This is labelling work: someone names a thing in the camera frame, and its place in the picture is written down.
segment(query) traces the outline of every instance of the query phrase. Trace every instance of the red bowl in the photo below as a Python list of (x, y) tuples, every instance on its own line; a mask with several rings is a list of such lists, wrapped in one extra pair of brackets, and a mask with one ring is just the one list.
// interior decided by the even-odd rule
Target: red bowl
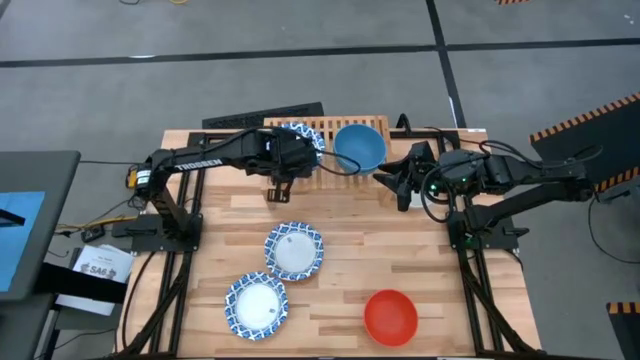
[(377, 343), (402, 346), (418, 330), (418, 312), (411, 300), (396, 290), (380, 290), (364, 307), (364, 326)]

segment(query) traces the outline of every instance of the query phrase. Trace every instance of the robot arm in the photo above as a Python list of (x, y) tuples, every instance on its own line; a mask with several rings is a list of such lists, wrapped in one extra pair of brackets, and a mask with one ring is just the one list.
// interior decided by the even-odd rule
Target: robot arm
[(165, 234), (180, 240), (190, 235), (190, 215), (176, 205), (166, 188), (172, 174), (233, 166), (247, 175), (270, 176), (276, 188), (269, 190), (268, 200), (288, 202), (293, 180), (310, 177), (317, 164), (311, 140), (294, 131), (247, 129), (214, 144), (155, 151), (138, 166), (134, 189), (136, 196), (156, 208)]
[(379, 169), (388, 174), (374, 178), (397, 194), (399, 211), (408, 210), (411, 192), (421, 192), (430, 173), (433, 176), (427, 179), (427, 191), (449, 187), (451, 196), (468, 198), (481, 193), (502, 195), (519, 185), (540, 184), (491, 206), (467, 207), (462, 213), (467, 230), (472, 232), (550, 201), (586, 201), (593, 195), (583, 164), (575, 160), (544, 164), (509, 155), (453, 150), (442, 153), (436, 162), (427, 142), (415, 144), (404, 159)]

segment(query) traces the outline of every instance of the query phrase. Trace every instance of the floor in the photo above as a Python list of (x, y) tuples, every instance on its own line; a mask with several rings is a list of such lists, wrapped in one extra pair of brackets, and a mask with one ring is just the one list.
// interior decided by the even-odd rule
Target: floor
[[(638, 42), (607, 40), (640, 38), (638, 0), (428, 0), (448, 45), (547, 44), (448, 53), (421, 0), (0, 1), (1, 151), (77, 149), (84, 159), (138, 161), (158, 147), (164, 129), (322, 101), (328, 115), (396, 119), (405, 112), (414, 126), (487, 128), (491, 138), (534, 156), (530, 133), (637, 92), (640, 83)], [(405, 50), (371, 50), (383, 46)], [(369, 50), (267, 56), (327, 47)], [(247, 58), (247, 51), (264, 56)], [(219, 53), (235, 55), (216, 60)], [(181, 54), (200, 55), (171, 56)], [(149, 55), (160, 61), (129, 58)], [(88, 65), (89, 58), (102, 60)], [(82, 223), (128, 197), (125, 170), (82, 165), (61, 221)], [(550, 353), (622, 359), (605, 304), (640, 299), (640, 267), (598, 252), (586, 210), (554, 203), (516, 217), (532, 230), (521, 240), (531, 303)], [(635, 194), (596, 205), (597, 238), (611, 252), (640, 259), (639, 210)], [(57, 237), (51, 250), (80, 244)], [(58, 344), (76, 334), (64, 332)], [(102, 356), (112, 340), (86, 336), (54, 358)]]

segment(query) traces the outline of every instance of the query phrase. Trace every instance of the orange and black striped barrier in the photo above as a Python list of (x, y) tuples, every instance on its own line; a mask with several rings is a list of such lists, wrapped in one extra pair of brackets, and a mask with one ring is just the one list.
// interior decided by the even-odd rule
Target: orange and black striped barrier
[(585, 163), (594, 190), (602, 193), (640, 175), (640, 92), (529, 135), (545, 161), (558, 161), (602, 148)]
[(607, 304), (611, 325), (625, 359), (640, 359), (640, 301)]

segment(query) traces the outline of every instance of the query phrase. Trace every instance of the blue and white plate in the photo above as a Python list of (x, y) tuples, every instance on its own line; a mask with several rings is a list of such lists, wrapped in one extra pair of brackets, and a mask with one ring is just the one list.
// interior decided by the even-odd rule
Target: blue and white plate
[(264, 255), (273, 275), (282, 280), (304, 280), (322, 265), (322, 236), (309, 224), (282, 223), (265, 240)]
[[(311, 127), (303, 123), (296, 122), (284, 124), (282, 125), (282, 127), (285, 129), (295, 130), (298, 134), (306, 137), (307, 139), (313, 140), (313, 146), (316, 149), (325, 151), (326, 145), (324, 143), (322, 135), (320, 135), (319, 132), (313, 130)], [(318, 157), (318, 164), (320, 164), (322, 162), (322, 153), (316, 153), (316, 156)]]
[(273, 335), (289, 312), (282, 281), (261, 271), (248, 273), (233, 283), (225, 303), (224, 314), (231, 331), (253, 341)]

